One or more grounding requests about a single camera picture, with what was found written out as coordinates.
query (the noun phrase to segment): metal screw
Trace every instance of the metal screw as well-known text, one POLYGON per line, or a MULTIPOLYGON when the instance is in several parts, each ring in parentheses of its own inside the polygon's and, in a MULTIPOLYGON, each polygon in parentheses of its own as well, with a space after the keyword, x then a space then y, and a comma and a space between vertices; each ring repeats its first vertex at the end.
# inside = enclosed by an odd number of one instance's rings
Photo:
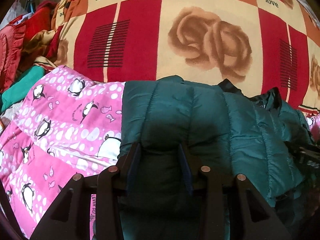
POLYGON ((238 174, 237 179, 244 181, 247 177, 243 174, 238 174))
POLYGON ((209 172, 209 171, 210 171, 210 167, 208 167, 208 166, 202 166, 202 167, 201 167, 201 171, 203 171, 203 172, 209 172))
POLYGON ((110 166, 109 168, 108 168, 108 171, 110 171, 110 172, 116 172, 118 170, 118 167, 117 166, 110 166))
POLYGON ((73 180, 79 180, 81 179, 81 174, 77 173, 75 175, 72 176, 73 180))

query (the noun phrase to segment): green down jacket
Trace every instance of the green down jacket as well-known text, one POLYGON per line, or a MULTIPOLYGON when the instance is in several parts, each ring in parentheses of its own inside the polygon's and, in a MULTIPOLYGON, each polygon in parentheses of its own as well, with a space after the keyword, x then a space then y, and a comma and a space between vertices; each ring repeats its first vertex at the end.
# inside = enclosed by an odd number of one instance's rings
POLYGON ((203 165, 245 174, 271 207, 297 188, 304 177, 283 141, 312 138, 302 113, 281 99, 276 106, 275 98, 246 98, 178 76, 127 82, 120 156, 133 142, 141 143, 142 156, 133 191, 120 200, 125 239, 196 239, 200 206, 182 182, 181 142, 203 165))

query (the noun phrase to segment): penguin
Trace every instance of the penguin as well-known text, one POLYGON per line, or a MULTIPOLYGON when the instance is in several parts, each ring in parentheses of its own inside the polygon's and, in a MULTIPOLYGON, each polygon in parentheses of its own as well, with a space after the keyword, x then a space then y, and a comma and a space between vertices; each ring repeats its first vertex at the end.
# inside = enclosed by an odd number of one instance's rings
POLYGON ((70 87, 68 88, 68 91, 70 93, 72 93, 73 96, 78 97, 80 95, 81 91, 84 89, 84 87, 85 87, 84 80, 80 81, 79 79, 75 79, 71 83, 70 87))
POLYGON ((12 194, 13 194, 13 191, 12 191, 12 187, 10 186, 10 190, 7 190, 7 197, 8 197, 9 202, 11 202, 12 194))
POLYGON ((34 135, 38 136, 38 139, 42 138, 43 136, 47 135, 51 128, 51 120, 47 122, 45 119, 41 121, 37 130, 35 131, 34 135))
POLYGON ((31 149, 31 143, 29 144, 28 147, 20 147, 21 148, 21 151, 22 151, 22 154, 23 154, 23 163, 27 163, 28 160, 29 160, 29 151, 31 149))
POLYGON ((3 151, 3 150, 1 150, 1 151, 0 151, 0 171, 2 171, 1 164, 2 164, 2 160, 3 160, 3 158, 4 158, 4 151, 3 151))
POLYGON ((22 193, 22 199, 23 203, 30 210, 32 213, 32 202, 33 202, 33 196, 35 195, 34 190, 30 187, 31 183, 25 184, 22 187, 21 193, 22 193))
POLYGON ((34 89, 33 89, 33 100, 31 102, 31 105, 33 104, 33 101, 36 100, 36 99, 39 99, 41 97, 44 97, 45 98, 45 95, 43 93, 43 88, 44 88, 44 85, 37 85, 34 89))
POLYGON ((47 149, 47 153, 50 154, 51 156, 55 157, 56 155, 54 152, 50 151, 50 148, 47 149))
POLYGON ((90 109, 93 108, 93 107, 98 109, 98 106, 93 103, 93 100, 90 103, 87 103, 87 105, 85 106, 85 108, 82 111, 82 120, 81 120, 80 123, 82 123, 84 118, 89 114, 90 109))
POLYGON ((117 160, 117 157, 120 154, 120 144, 120 139, 107 135, 96 156, 117 160))

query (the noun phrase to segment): pink blanket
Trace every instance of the pink blanket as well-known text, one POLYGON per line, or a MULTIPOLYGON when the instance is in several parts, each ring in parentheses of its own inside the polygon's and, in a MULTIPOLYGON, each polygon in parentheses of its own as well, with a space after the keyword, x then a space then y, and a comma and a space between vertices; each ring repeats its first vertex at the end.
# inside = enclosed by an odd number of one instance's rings
POLYGON ((0 179, 27 237, 73 174, 95 175, 116 163, 123 89, 60 66, 29 91, 0 137, 0 179))

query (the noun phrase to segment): green cloth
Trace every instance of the green cloth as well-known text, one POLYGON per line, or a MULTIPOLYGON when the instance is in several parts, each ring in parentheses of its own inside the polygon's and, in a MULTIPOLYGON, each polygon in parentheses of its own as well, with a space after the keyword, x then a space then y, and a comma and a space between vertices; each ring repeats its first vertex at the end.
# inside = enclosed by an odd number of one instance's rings
POLYGON ((304 176, 283 141, 312 143, 303 114, 285 101, 270 109, 272 93, 254 99, 177 76, 126 82, 119 156, 133 142, 142 146, 134 188, 120 201, 126 240, 195 239, 200 202, 182 182, 181 142, 203 165, 245 174, 272 207, 276 197, 301 185, 304 176))
POLYGON ((44 76, 44 68, 33 66, 21 74, 18 80, 5 92, 1 101, 1 114, 14 103, 26 97, 32 86, 44 76))

